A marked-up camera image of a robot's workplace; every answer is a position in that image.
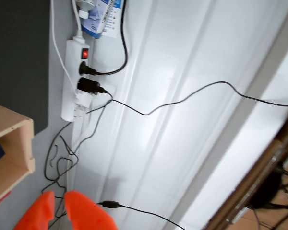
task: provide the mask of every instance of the wooden shelf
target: wooden shelf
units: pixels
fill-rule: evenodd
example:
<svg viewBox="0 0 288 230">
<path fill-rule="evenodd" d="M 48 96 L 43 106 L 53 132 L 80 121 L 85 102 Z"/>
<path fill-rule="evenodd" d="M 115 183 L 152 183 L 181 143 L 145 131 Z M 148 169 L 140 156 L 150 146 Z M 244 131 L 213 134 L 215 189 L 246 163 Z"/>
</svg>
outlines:
<svg viewBox="0 0 288 230">
<path fill-rule="evenodd" d="M 35 170 L 31 141 L 33 120 L 0 106 L 0 200 Z"/>
</svg>

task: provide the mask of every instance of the black plug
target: black plug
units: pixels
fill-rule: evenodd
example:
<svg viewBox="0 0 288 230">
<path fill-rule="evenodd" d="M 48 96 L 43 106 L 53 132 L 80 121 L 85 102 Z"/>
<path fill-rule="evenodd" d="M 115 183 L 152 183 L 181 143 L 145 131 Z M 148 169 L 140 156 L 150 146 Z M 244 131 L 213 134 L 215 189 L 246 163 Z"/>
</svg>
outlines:
<svg viewBox="0 0 288 230">
<path fill-rule="evenodd" d="M 102 207 L 107 207 L 107 208 L 118 208 L 118 207 L 121 207 L 121 205 L 118 202 L 111 201 L 111 200 L 105 200 L 103 202 L 98 203 L 98 205 L 102 205 Z"/>
<path fill-rule="evenodd" d="M 108 93 L 104 88 L 100 87 L 97 81 L 90 80 L 87 78 L 80 78 L 77 84 L 77 89 L 88 93 Z"/>
<path fill-rule="evenodd" d="M 90 75 L 95 75 L 96 70 L 93 68 L 90 68 L 86 65 L 85 61 L 81 62 L 80 67 L 79 67 L 79 74 L 90 74 Z"/>
</svg>

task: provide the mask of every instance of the power switch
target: power switch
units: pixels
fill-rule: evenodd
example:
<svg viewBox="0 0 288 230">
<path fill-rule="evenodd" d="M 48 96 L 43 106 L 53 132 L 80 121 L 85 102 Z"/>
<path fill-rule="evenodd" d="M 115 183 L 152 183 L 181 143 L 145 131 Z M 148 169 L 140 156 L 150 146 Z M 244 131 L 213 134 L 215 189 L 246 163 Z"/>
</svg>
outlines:
<svg viewBox="0 0 288 230">
<path fill-rule="evenodd" d="M 81 59 L 87 59 L 87 57 L 88 57 L 88 49 L 82 49 Z"/>
</svg>

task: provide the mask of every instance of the white power strip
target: white power strip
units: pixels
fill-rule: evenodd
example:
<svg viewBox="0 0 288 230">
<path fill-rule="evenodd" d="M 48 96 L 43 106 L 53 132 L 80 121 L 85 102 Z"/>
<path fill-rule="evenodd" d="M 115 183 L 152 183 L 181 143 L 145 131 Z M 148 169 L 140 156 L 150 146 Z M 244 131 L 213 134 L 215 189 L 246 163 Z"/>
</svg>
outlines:
<svg viewBox="0 0 288 230">
<path fill-rule="evenodd" d="M 89 107 L 92 96 L 89 93 L 73 90 L 77 89 L 78 80 L 83 77 L 79 74 L 79 66 L 84 61 L 87 64 L 90 46 L 85 43 L 82 37 L 75 36 L 73 40 L 66 43 L 65 67 L 71 82 L 65 73 L 63 84 L 63 99 L 61 117 L 65 121 L 74 121 L 77 106 Z"/>
</svg>

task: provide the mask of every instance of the orange object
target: orange object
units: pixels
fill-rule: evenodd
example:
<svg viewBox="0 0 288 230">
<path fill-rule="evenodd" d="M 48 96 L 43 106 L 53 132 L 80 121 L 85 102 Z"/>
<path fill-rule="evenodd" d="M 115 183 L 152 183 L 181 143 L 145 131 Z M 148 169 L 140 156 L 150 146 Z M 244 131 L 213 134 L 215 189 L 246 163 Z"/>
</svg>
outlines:
<svg viewBox="0 0 288 230">
<path fill-rule="evenodd" d="M 54 218 L 54 192 L 44 192 L 27 210 L 14 230 L 47 230 Z"/>
<path fill-rule="evenodd" d="M 118 230 L 108 213 L 77 191 L 65 194 L 65 207 L 73 230 Z"/>
</svg>

